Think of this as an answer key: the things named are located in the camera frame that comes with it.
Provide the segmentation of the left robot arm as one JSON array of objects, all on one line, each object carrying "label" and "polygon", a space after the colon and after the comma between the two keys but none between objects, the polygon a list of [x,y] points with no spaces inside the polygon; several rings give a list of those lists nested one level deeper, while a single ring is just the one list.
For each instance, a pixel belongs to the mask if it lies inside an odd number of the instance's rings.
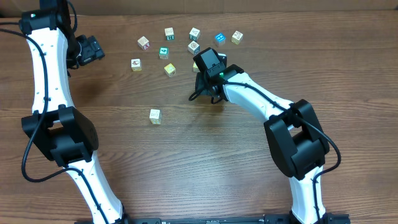
[{"label": "left robot arm", "polygon": [[21,119],[29,137],[45,158],[75,182],[92,215],[92,223],[130,223],[100,166],[98,135],[93,123],[72,101],[68,78],[104,57],[95,37],[75,36],[75,9],[67,0],[40,0],[40,8],[22,14],[19,27],[27,39],[34,66],[32,115]]}]

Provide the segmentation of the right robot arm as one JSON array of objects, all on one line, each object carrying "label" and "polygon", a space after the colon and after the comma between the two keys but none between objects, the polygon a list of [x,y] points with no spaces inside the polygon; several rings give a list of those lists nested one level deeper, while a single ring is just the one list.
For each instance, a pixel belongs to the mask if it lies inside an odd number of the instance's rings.
[{"label": "right robot arm", "polygon": [[211,103],[228,101],[263,122],[272,160],[289,178],[291,216],[299,223],[322,223],[320,176],[330,147],[312,105],[280,98],[258,85],[242,68],[226,66],[226,56],[207,48],[194,56],[199,72],[189,97],[211,96]]}]

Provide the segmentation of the plain wooden block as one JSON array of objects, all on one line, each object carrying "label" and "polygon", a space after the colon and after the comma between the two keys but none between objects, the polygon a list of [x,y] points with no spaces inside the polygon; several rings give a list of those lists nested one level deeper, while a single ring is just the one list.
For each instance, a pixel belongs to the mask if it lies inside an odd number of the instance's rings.
[{"label": "plain wooden block", "polygon": [[151,109],[149,119],[161,119],[162,120],[162,112],[158,109]]}]

